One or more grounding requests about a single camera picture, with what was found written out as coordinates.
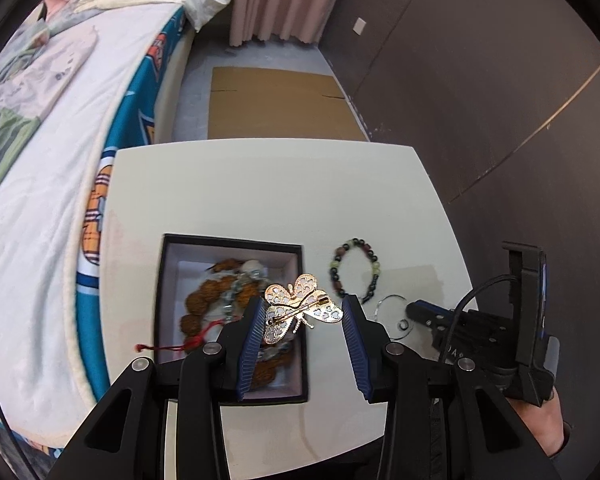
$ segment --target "open jewelry box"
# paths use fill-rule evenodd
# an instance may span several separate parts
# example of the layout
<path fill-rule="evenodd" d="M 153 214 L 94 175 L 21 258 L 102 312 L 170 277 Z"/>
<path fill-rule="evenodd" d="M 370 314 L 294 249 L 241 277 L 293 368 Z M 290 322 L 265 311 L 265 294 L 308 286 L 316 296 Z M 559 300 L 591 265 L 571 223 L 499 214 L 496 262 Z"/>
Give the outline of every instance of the open jewelry box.
<path fill-rule="evenodd" d="M 155 347 L 179 346 L 184 343 L 186 336 L 180 329 L 180 319 L 187 314 L 187 297 L 209 279 L 209 269 L 212 266 L 229 258 L 240 262 L 259 261 L 271 283 L 293 283 L 302 274 L 302 247 L 298 245 L 165 234 L 155 297 Z M 213 304 L 203 317 L 202 329 L 209 322 L 222 319 L 223 316 L 222 306 Z M 215 341 L 221 328 L 214 326 L 209 329 L 204 335 L 205 341 Z M 245 394 L 241 405 L 307 401 L 304 332 L 304 326 L 301 326 L 295 334 L 288 364 L 277 367 L 275 379 L 268 385 Z M 163 363 L 181 359 L 184 355 L 182 351 L 157 349 L 154 351 L 154 360 Z"/>

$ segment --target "gray floor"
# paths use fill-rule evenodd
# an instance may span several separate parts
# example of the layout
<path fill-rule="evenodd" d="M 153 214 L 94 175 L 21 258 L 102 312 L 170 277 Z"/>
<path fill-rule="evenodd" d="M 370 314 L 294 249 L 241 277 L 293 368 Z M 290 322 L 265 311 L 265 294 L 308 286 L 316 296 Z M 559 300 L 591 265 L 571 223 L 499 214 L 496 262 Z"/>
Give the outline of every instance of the gray floor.
<path fill-rule="evenodd" d="M 315 45 L 270 40 L 265 43 L 248 41 L 234 48 L 226 40 L 198 37 L 193 42 L 182 79 L 173 127 L 174 141 L 206 139 L 211 75 L 215 66 L 277 68 L 333 75 Z"/>

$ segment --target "white table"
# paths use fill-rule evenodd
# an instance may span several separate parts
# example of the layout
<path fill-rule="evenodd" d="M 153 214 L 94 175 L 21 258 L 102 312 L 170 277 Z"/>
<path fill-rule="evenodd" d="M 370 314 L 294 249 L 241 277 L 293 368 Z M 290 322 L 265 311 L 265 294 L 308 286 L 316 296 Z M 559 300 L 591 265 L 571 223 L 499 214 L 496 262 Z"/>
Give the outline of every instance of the white table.
<path fill-rule="evenodd" d="M 308 200 L 300 207 L 298 192 Z M 262 206 L 270 196 L 280 201 L 278 215 Z M 451 308 L 471 289 L 456 238 L 412 148 L 229 139 L 121 150 L 107 199 L 100 279 L 112 381 L 138 357 L 134 345 L 152 341 L 164 233 L 300 244 L 305 272 L 327 291 L 335 248 L 364 238 L 382 265 L 376 296 L 365 305 L 368 317 L 388 294 Z M 348 292 L 363 295 L 370 266 L 357 256 L 344 258 L 340 275 Z M 386 405 L 367 404 L 356 389 L 342 330 L 316 325 L 307 331 L 307 403 L 222 407 L 232 479 L 306 466 L 384 433 Z M 428 331 L 416 327 L 403 343 L 434 358 L 430 341 Z M 171 433 L 167 453 L 174 456 Z M 173 462 L 166 462 L 172 474 Z"/>

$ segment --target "human hand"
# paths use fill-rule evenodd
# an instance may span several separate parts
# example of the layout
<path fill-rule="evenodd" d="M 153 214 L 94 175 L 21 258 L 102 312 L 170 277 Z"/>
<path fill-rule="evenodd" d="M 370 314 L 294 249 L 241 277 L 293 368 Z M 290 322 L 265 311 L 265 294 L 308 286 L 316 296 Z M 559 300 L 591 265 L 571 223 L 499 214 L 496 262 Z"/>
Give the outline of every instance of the human hand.
<path fill-rule="evenodd" d="M 558 391 L 554 388 L 553 399 L 545 402 L 540 408 L 524 400 L 507 400 L 547 456 L 558 453 L 564 443 L 564 426 Z"/>

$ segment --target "brooch pin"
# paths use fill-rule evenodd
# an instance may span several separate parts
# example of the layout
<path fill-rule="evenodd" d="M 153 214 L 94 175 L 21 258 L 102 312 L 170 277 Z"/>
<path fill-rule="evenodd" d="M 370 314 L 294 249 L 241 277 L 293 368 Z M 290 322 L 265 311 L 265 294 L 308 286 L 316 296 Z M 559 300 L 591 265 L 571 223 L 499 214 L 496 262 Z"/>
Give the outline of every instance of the brooch pin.
<path fill-rule="evenodd" d="M 323 290 L 318 290 L 318 280 L 311 274 L 301 274 L 295 285 L 289 285 L 289 290 L 282 285 L 269 285 L 264 293 L 264 299 L 269 303 L 266 311 L 266 322 L 263 342 L 273 345 L 280 341 L 289 330 L 291 322 L 296 319 L 293 333 L 304 323 L 313 328 L 305 315 L 315 317 L 325 323 L 342 321 L 342 310 L 331 301 Z"/>

